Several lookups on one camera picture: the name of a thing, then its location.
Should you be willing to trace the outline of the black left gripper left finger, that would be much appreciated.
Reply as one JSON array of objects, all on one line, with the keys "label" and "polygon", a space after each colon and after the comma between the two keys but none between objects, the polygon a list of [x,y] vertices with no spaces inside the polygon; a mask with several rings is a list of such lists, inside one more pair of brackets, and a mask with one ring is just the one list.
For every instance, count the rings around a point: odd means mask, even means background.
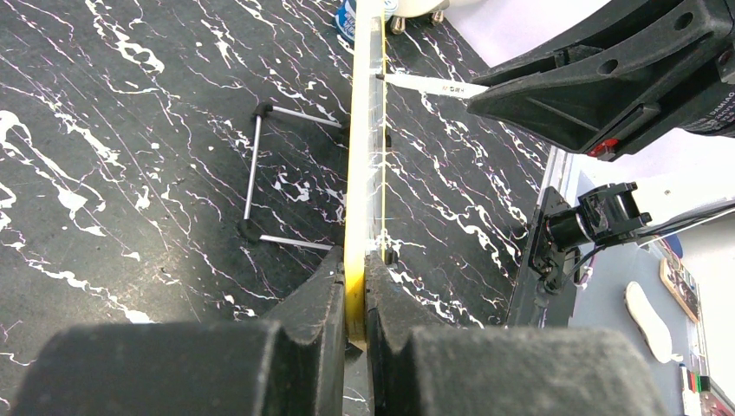
[{"label": "black left gripper left finger", "polygon": [[62,331],[18,390],[15,415],[339,415],[343,249],[258,319]]}]

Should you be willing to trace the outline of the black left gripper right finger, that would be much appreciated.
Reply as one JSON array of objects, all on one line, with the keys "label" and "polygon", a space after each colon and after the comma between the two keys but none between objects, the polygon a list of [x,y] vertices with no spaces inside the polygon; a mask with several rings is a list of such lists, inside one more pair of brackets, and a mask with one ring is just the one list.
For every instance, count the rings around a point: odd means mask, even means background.
[{"label": "black left gripper right finger", "polygon": [[595,328],[455,328],[365,260],[377,415],[664,415],[647,363]]}]

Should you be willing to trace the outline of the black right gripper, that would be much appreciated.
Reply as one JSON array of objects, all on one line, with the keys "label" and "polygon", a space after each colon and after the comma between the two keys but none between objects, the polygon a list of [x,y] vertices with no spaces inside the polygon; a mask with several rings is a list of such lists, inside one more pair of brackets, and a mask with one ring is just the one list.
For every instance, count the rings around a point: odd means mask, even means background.
[{"label": "black right gripper", "polygon": [[734,136],[734,4],[611,1],[491,68],[471,114],[615,161],[679,128]]}]

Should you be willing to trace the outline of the white red marker pen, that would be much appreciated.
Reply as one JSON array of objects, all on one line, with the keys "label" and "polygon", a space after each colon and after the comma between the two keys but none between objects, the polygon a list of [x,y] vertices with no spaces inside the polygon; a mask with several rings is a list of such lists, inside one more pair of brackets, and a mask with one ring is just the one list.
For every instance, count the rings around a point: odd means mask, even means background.
[{"label": "white red marker pen", "polygon": [[402,73],[377,75],[376,78],[398,88],[407,88],[425,94],[442,95],[462,100],[471,99],[489,89],[486,86],[467,82]]}]

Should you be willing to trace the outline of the yellow framed whiteboard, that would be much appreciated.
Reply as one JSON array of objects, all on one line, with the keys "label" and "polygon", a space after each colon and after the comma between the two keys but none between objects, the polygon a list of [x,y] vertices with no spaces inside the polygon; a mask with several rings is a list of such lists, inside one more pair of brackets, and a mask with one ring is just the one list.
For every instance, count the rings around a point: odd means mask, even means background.
[{"label": "yellow framed whiteboard", "polygon": [[354,20],[345,206],[345,324],[350,342],[366,344],[366,265],[386,258],[387,87],[383,1],[347,1]]}]

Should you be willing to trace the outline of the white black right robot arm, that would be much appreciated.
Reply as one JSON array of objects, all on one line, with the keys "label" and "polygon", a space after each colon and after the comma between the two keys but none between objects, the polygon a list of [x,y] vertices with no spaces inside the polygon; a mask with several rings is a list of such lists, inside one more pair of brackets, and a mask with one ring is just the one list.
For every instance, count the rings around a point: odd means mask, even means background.
[{"label": "white black right robot arm", "polygon": [[[574,27],[475,79],[477,116],[522,128],[568,153],[612,162],[675,128],[734,135],[734,4],[611,1]],[[725,203],[652,225],[634,183],[602,185],[566,211],[542,210],[530,267],[547,292],[575,277],[566,255],[666,235],[727,213]]]}]

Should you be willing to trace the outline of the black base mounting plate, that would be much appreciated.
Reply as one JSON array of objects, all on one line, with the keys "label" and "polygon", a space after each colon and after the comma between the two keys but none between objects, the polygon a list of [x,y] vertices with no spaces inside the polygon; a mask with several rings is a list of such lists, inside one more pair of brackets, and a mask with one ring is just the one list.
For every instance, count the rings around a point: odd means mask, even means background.
[{"label": "black base mounting plate", "polygon": [[569,203],[552,186],[540,194],[511,296],[505,321],[507,327],[561,328],[569,325],[576,302],[576,287],[572,283],[562,286],[561,281],[573,265],[575,255],[560,251],[550,241],[545,228],[548,216],[569,208]]}]

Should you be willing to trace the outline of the colourful board off table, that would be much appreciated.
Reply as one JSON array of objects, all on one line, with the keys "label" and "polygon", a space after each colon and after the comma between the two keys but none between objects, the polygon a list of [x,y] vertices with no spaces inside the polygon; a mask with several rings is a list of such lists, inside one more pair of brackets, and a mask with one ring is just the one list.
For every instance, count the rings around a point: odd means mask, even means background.
[{"label": "colourful board off table", "polygon": [[693,323],[700,322],[700,302],[691,274],[679,260],[660,261],[660,280]]}]

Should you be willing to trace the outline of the blue white patterned jar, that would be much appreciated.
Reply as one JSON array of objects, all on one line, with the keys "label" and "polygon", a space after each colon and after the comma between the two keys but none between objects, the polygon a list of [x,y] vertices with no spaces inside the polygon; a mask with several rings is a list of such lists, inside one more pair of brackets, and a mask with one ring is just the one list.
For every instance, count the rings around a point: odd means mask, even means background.
[{"label": "blue white patterned jar", "polygon": [[350,43],[354,42],[356,18],[356,1],[342,0],[338,7],[334,22],[338,33]]}]

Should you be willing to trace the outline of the white shoe sole object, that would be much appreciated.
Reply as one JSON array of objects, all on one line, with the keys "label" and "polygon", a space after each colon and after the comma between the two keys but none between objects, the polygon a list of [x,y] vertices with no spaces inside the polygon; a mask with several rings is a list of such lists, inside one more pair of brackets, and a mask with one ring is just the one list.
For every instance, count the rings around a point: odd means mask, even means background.
[{"label": "white shoe sole object", "polygon": [[673,338],[668,326],[655,311],[641,285],[630,281],[624,289],[623,298],[628,314],[652,356],[661,364],[671,361],[682,363],[683,355],[673,351]]}]

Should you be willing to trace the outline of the aluminium frame rail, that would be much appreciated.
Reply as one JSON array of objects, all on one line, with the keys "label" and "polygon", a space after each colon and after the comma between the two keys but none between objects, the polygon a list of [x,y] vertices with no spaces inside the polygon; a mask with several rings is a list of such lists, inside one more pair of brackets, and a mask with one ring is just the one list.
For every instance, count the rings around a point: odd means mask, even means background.
[{"label": "aluminium frame rail", "polygon": [[541,205],[543,196],[549,187],[555,188],[567,202],[571,201],[576,195],[577,178],[575,155],[558,147],[551,147],[540,185],[537,205]]}]

